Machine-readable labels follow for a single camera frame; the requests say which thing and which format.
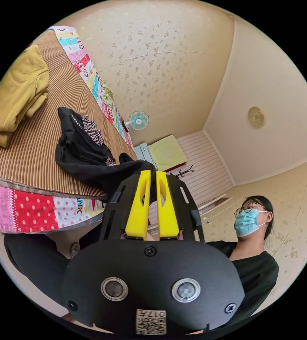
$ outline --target face mask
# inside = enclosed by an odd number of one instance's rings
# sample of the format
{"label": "face mask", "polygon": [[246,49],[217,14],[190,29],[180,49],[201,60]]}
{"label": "face mask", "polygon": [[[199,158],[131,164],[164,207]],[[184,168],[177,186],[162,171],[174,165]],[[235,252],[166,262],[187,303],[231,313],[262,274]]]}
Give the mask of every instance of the face mask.
{"label": "face mask", "polygon": [[259,211],[257,209],[251,209],[249,212],[245,212],[242,210],[240,214],[237,216],[234,229],[236,231],[237,237],[244,237],[250,235],[257,231],[260,226],[263,226],[262,223],[257,225],[257,216],[259,213],[267,213],[268,211]]}

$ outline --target round ceiling lamp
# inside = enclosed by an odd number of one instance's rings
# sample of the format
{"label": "round ceiling lamp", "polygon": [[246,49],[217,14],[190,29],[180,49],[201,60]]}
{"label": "round ceiling lamp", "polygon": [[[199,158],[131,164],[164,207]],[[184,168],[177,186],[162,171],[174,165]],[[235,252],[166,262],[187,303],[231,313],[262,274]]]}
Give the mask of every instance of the round ceiling lamp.
{"label": "round ceiling lamp", "polygon": [[266,121],[264,113],[256,106],[249,109],[248,119],[250,124],[257,129],[261,128]]}

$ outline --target black pants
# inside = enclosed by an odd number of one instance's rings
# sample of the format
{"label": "black pants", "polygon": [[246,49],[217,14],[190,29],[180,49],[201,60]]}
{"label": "black pants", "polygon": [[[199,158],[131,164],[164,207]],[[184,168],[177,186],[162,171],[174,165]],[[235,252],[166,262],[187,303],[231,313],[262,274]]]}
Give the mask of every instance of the black pants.
{"label": "black pants", "polygon": [[[98,242],[101,224],[79,240],[81,249]],[[6,234],[4,245],[16,269],[25,275],[41,292],[65,306],[60,297],[63,275],[69,261],[44,234]]]}

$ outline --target wall fan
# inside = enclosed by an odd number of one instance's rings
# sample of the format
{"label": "wall fan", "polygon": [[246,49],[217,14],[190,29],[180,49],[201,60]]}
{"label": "wall fan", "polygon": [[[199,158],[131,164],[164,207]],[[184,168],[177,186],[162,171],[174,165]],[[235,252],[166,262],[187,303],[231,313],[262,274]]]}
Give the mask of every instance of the wall fan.
{"label": "wall fan", "polygon": [[129,121],[123,121],[122,124],[126,132],[129,132],[129,126],[134,130],[143,130],[149,124],[149,116],[143,111],[135,111],[130,115]]}

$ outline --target label sticker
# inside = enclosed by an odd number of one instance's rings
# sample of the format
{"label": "label sticker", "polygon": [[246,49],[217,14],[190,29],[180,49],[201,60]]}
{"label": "label sticker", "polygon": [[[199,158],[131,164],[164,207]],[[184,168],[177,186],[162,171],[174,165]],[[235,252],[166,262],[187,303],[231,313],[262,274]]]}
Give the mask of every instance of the label sticker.
{"label": "label sticker", "polygon": [[166,311],[137,309],[136,333],[141,335],[165,335],[167,333]]}

